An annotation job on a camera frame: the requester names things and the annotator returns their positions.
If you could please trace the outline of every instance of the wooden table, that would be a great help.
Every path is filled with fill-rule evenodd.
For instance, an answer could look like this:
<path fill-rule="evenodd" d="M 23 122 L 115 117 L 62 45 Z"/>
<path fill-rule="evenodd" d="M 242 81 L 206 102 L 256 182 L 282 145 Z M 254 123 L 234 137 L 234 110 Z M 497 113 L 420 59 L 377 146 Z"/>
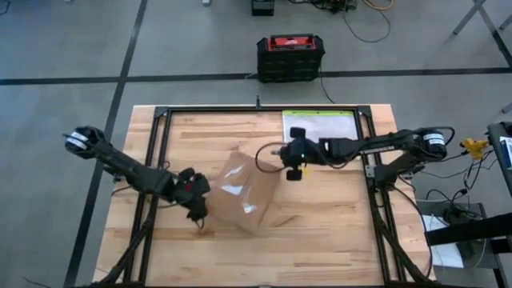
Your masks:
<path fill-rule="evenodd" d="M 377 134 L 396 131 L 390 105 L 371 109 Z M 124 152 L 140 162 L 146 156 L 153 112 L 154 106 L 136 106 L 131 115 Z M 173 114 L 166 159 L 170 170 L 193 166 L 214 185 L 232 151 L 254 155 L 263 144 L 281 140 L 280 112 Z M 382 160 L 390 162 L 399 155 L 384 153 Z M 262 160 L 279 165 L 270 154 L 262 155 Z M 116 188 L 124 186 L 119 183 Z M 407 185 L 397 182 L 397 186 L 414 198 Z M 110 270 L 128 245 L 137 196 L 126 190 L 112 197 L 95 281 L 105 276 L 101 270 Z M 391 193 L 390 198 L 399 241 L 426 272 L 429 252 L 420 218 L 402 195 Z M 141 253 L 139 248 L 134 278 Z M 390 249 L 387 255 L 396 278 Z M 256 236 L 213 218 L 207 218 L 200 231 L 186 219 L 183 208 L 160 209 L 146 284 L 374 286 L 382 285 L 379 267 L 362 163 L 357 158 L 343 170 L 310 166 L 300 182 L 287 182 L 283 175 Z"/>

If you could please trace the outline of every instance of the black metal frame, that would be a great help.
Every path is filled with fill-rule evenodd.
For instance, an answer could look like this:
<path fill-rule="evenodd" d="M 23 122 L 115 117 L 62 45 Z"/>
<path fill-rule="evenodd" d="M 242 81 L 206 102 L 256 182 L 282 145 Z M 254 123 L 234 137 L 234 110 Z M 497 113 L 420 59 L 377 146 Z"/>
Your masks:
<path fill-rule="evenodd" d="M 162 117 L 165 116 L 164 121 L 164 129 L 163 129 L 163 136 L 162 136 L 162 142 L 160 146 L 160 152 L 158 156 L 158 167 L 162 168 L 165 158 L 166 158 L 166 148 L 167 143 L 169 139 L 170 134 L 170 124 L 171 124 L 171 118 L 172 113 L 174 112 L 180 112 L 180 113 L 193 113 L 193 112 L 267 112 L 267 111 L 282 111 L 282 110 L 344 110 L 344 111 L 350 111 L 354 115 L 354 121 L 356 125 L 356 130 L 358 132 L 358 138 L 364 138 L 365 135 L 363 134 L 362 130 L 362 121 L 361 121 L 361 115 L 364 115 L 366 117 L 366 121 L 368 124 L 368 129 L 370 132 L 369 136 L 376 136 L 375 127 L 373 123 L 373 117 L 371 114 L 371 108 L 369 106 L 260 106 L 259 102 L 257 102 L 256 106 L 157 106 L 154 110 L 154 118 L 153 123 L 151 127 L 150 132 L 150 139 L 147 147 L 147 153 L 146 153 L 146 161 L 145 165 L 150 166 L 153 156 L 154 156 L 154 146 L 156 143 L 156 137 L 157 137 L 157 131 L 158 131 L 158 125 L 162 119 Z M 380 155 L 374 156 L 375 164 L 381 164 L 382 160 L 380 158 Z M 368 165 L 370 164 L 369 158 L 367 155 L 362 156 L 362 163 L 363 168 L 365 169 L 365 177 L 366 177 L 366 185 L 368 190 L 368 196 L 370 200 L 370 209 L 372 214 L 372 219 L 374 222 L 374 232 L 375 232 L 375 240 L 378 248 L 378 257 L 380 261 L 381 266 L 381 272 L 382 272 L 382 280 L 386 283 L 392 283 L 395 285 L 414 285 L 412 282 L 406 282 L 406 274 L 404 265 L 402 264 L 403 261 L 403 254 L 399 255 L 396 253 L 395 250 L 393 250 L 394 254 L 394 263 L 397 267 L 397 282 L 393 282 L 391 280 L 390 275 L 390 268 L 389 263 L 386 257 L 386 248 L 384 246 L 384 233 L 387 234 L 387 237 L 392 237 L 394 239 L 397 239 L 398 243 L 398 237 L 397 237 L 397 231 L 396 226 L 394 223 L 393 218 L 393 211 L 390 203 L 390 198 L 387 193 L 382 194 L 382 202 L 384 205 L 384 210 L 386 214 L 386 223 L 387 225 L 383 225 L 383 220 L 380 217 L 380 213 L 378 211 L 378 204 L 376 199 L 376 192 L 373 188 L 370 187 L 370 179 L 368 179 L 366 174 L 366 169 Z M 131 232 L 131 238 L 130 240 L 135 240 L 136 236 L 138 235 L 138 232 L 140 231 L 141 222 L 142 222 L 142 212 L 144 207 L 144 201 L 145 201 L 145 195 L 140 194 L 137 200 L 136 204 L 136 210 L 134 215 L 134 223 L 132 227 Z M 150 204 L 150 210 L 148 212 L 148 218 L 154 219 L 156 217 L 158 208 L 158 199 L 153 198 L 151 200 Z M 140 285 L 144 286 L 144 283 L 146 282 L 146 276 L 147 276 L 147 269 L 148 269 L 148 263 L 150 258 L 150 248 L 151 248 L 151 241 L 153 237 L 153 228 L 154 228 L 154 221 L 150 223 L 150 230 L 146 234 L 146 240 L 144 242 L 143 252 L 142 252 L 142 260 L 140 265 L 140 271 L 139 271 L 139 277 L 136 282 L 132 281 L 132 273 L 133 273 L 133 267 L 134 267 L 134 257 L 132 256 L 129 259 L 128 264 L 125 268 L 125 274 L 123 276 L 122 283 L 124 286 L 129 285 Z"/>

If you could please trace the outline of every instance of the yellow cable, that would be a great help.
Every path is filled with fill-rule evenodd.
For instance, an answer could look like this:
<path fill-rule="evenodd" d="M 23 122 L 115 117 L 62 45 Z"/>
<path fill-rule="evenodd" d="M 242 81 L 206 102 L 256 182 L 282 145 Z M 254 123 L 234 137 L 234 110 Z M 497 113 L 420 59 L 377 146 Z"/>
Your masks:
<path fill-rule="evenodd" d="M 377 7 L 375 6 L 374 4 L 372 4 L 370 1 L 368 0 L 362 0 L 365 4 L 368 5 L 369 8 L 372 8 L 372 9 L 375 9 L 375 10 L 379 10 L 379 11 L 385 11 L 385 10 L 389 10 L 391 9 L 391 7 L 393 7 L 394 5 L 394 0 L 391 0 L 391 4 L 388 6 L 388 7 Z"/>

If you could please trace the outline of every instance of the concrete floor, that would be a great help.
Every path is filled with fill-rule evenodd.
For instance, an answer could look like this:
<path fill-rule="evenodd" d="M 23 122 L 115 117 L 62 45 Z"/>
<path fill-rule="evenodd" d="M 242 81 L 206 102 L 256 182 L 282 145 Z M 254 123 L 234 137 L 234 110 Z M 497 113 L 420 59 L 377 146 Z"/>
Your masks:
<path fill-rule="evenodd" d="M 469 0 L 400 1 L 386 15 L 388 39 L 355 39 L 340 14 L 310 5 L 276 1 L 272 18 L 252 18 L 250 1 L 149 0 L 130 76 L 251 73 L 256 45 L 270 34 L 314 33 L 326 44 L 324 71 L 421 70 L 508 67 L 480 14 L 458 35 L 451 31 L 470 9 Z M 140 0 L 14 0 L 0 16 L 0 79 L 118 77 Z M 512 13 L 512 2 L 488 0 L 495 26 Z M 377 38 L 384 24 L 362 3 L 347 19 L 363 37 Z M 512 27 L 499 31 L 512 50 Z M 511 120 L 499 109 L 512 102 L 512 74 L 325 78 L 337 103 L 390 103 L 399 128 L 444 125 L 456 141 L 483 138 L 486 125 Z M 62 133 L 79 125 L 103 128 L 116 83 L 0 86 L 0 286 L 33 287 L 22 277 L 52 287 L 66 276 L 93 162 L 65 152 Z M 112 142 L 121 147 L 131 107 L 141 104 L 327 103 L 319 81 L 261 84 L 255 80 L 127 83 Z M 452 154 L 457 145 L 449 147 Z M 468 159 L 432 165 L 448 174 Z M 438 181 L 419 174 L 417 198 L 431 188 L 448 195 L 462 178 Z M 102 179 L 77 285 L 90 282 L 110 204 L 112 184 Z M 481 174 L 472 202 L 488 215 L 512 210 L 512 197 L 498 166 Z M 512 282 L 512 259 L 502 257 Z M 495 287 L 487 270 L 438 269 L 445 284 Z"/>

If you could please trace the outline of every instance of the cardboard box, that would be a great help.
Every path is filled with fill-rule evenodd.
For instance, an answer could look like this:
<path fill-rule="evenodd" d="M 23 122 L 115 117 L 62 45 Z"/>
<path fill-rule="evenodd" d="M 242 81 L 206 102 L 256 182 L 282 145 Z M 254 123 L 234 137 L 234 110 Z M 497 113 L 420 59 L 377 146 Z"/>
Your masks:
<path fill-rule="evenodd" d="M 277 169 L 260 160 L 258 164 L 264 170 Z M 280 173 L 258 170 L 253 157 L 233 152 L 206 198 L 208 214 L 255 233 L 279 179 Z"/>

